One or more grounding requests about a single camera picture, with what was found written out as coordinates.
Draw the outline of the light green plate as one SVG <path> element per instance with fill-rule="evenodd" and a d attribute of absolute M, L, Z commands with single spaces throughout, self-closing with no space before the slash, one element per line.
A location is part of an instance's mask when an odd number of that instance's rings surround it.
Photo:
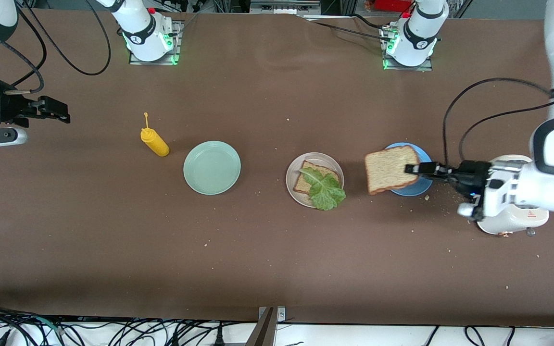
<path fill-rule="evenodd" d="M 233 187 L 240 176 L 239 153 L 222 141 L 207 141 L 194 147 L 183 162 L 187 185 L 202 195 L 218 195 Z"/>

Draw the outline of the dark grey metal post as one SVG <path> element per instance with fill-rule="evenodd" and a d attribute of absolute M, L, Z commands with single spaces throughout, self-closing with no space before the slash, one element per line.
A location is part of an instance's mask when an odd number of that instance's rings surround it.
<path fill-rule="evenodd" d="M 244 346 L 274 346 L 278 318 L 278 307 L 264 308 Z"/>

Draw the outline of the red box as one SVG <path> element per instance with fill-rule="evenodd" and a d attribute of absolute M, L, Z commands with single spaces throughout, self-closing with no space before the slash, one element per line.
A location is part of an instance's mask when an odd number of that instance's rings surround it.
<path fill-rule="evenodd" d="M 413 0 L 373 0 L 373 8 L 382 12 L 405 12 Z"/>

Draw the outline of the green lettuce leaf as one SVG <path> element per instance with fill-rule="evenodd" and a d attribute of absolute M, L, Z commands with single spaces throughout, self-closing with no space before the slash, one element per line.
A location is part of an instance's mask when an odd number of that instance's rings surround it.
<path fill-rule="evenodd" d="M 308 195 L 317 210 L 332 210 L 347 197 L 340 183 L 331 174 L 323 174 L 312 167 L 301 168 L 300 172 L 310 184 Z"/>

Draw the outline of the white toaster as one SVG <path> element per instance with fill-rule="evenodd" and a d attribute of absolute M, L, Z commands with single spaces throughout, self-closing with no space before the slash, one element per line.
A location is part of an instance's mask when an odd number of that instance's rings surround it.
<path fill-rule="evenodd" d="M 501 155 L 491 160 L 490 177 L 480 199 L 480 230 L 497 236 L 525 231 L 532 236 L 535 228 L 547 223 L 548 210 L 516 202 L 514 195 L 520 169 L 530 162 L 532 159 L 524 155 Z"/>

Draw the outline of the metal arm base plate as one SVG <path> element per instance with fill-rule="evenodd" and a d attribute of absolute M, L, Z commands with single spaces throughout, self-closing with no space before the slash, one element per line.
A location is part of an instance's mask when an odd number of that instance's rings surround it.
<path fill-rule="evenodd" d="M 164 17 L 145 44 L 126 39 L 130 65 L 175 66 L 180 60 L 184 21 Z"/>
<path fill-rule="evenodd" d="M 380 29 L 378 29 L 378 33 L 381 38 L 388 38 L 387 41 L 383 41 L 380 44 L 382 49 L 382 61 L 384 70 L 431 72 L 432 61 L 430 55 L 427 55 L 423 63 L 418 66 L 402 65 L 393 56 L 389 55 L 389 50 L 393 49 L 400 40 L 396 26 L 383 25 Z"/>

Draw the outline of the brown bread slice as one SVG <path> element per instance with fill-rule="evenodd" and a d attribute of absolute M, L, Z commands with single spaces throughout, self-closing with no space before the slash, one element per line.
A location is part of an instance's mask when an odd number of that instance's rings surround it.
<path fill-rule="evenodd" d="M 334 177 L 334 179 L 340 183 L 340 177 L 337 175 L 337 173 L 327 167 L 324 167 L 324 166 L 318 166 L 312 162 L 309 162 L 309 161 L 304 161 L 302 166 L 301 166 L 301 169 L 303 168 L 307 168 L 307 167 L 310 167 L 314 170 L 317 170 L 319 172 L 321 172 L 321 174 L 323 176 L 329 174 L 331 175 L 332 177 Z M 296 181 L 296 184 L 294 186 L 294 191 L 297 191 L 298 193 L 303 193 L 303 194 L 306 194 L 306 195 L 309 195 L 309 191 L 311 189 L 311 184 L 309 184 L 306 180 L 305 180 L 305 177 L 303 176 L 303 173 L 299 173 L 299 177 Z"/>
<path fill-rule="evenodd" d="M 417 152 L 409 145 L 369 153 L 364 157 L 364 164 L 370 195 L 398 190 L 418 181 L 417 175 L 406 172 L 407 165 L 420 164 Z"/>

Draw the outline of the beige plate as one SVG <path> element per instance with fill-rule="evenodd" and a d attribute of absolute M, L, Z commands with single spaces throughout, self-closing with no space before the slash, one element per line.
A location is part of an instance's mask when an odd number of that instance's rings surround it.
<path fill-rule="evenodd" d="M 334 160 L 329 155 L 325 155 L 319 152 L 305 153 L 295 158 L 290 163 L 290 166 L 287 168 L 286 177 L 285 177 L 287 190 L 290 193 L 290 196 L 292 197 L 292 199 L 294 199 L 298 204 L 302 206 L 305 206 L 308 208 L 315 208 L 309 195 L 294 191 L 294 186 L 299 177 L 301 166 L 304 161 L 309 161 L 318 166 L 324 166 L 335 171 L 337 175 L 340 177 L 340 186 L 342 189 L 344 188 L 344 175 L 340 165 L 338 164 L 338 162 L 336 162 L 336 160 Z"/>

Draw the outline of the blue plate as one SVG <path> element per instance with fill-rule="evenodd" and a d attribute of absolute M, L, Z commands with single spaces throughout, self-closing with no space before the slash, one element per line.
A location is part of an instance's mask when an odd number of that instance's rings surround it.
<path fill-rule="evenodd" d="M 408 143 L 408 142 L 397 142 L 397 143 L 394 143 L 394 144 L 391 144 L 391 145 L 385 147 L 385 149 L 394 148 L 394 147 L 402 147 L 402 146 L 412 147 L 414 149 L 414 151 L 417 153 L 418 160 L 420 160 L 420 162 L 431 162 L 432 161 L 431 157 L 429 157 L 429 155 L 427 154 L 426 151 L 424 151 L 424 149 L 418 147 L 417 145 Z M 431 184 L 432 184 L 431 180 L 425 179 L 424 177 L 419 177 L 417 182 L 415 182 L 414 184 L 411 184 L 409 186 L 405 186 L 405 187 L 400 188 L 400 189 L 391 190 L 391 192 L 393 192 L 397 195 L 400 195 L 400 196 L 413 197 L 413 196 L 418 196 L 418 195 L 424 194 L 429 189 L 429 187 L 431 187 Z"/>

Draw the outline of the grey metal equipment box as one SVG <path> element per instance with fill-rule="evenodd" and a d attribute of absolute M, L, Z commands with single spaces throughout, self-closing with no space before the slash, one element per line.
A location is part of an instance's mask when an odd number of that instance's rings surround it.
<path fill-rule="evenodd" d="M 249 0 L 251 14 L 321 15 L 320 0 Z"/>

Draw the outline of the yellow squeeze bottle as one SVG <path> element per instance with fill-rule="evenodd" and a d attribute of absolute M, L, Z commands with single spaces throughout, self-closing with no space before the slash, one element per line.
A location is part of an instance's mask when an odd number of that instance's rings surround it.
<path fill-rule="evenodd" d="M 149 126 L 148 113 L 144 112 L 145 127 L 141 129 L 140 138 L 157 156 L 169 155 L 170 148 L 162 137 Z"/>

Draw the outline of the silver table edge bracket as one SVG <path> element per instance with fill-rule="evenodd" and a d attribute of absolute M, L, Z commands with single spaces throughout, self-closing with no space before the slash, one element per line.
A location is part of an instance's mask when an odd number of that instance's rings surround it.
<path fill-rule="evenodd" d="M 260 307 L 259 308 L 259 316 L 258 316 L 258 320 L 260 320 L 260 318 L 262 317 L 262 315 L 264 314 L 264 311 L 266 311 L 266 309 L 268 309 L 269 307 Z M 286 307 L 284 306 L 278 306 L 278 307 L 274 307 L 275 308 L 275 313 L 277 315 L 277 323 L 284 323 L 286 321 Z"/>

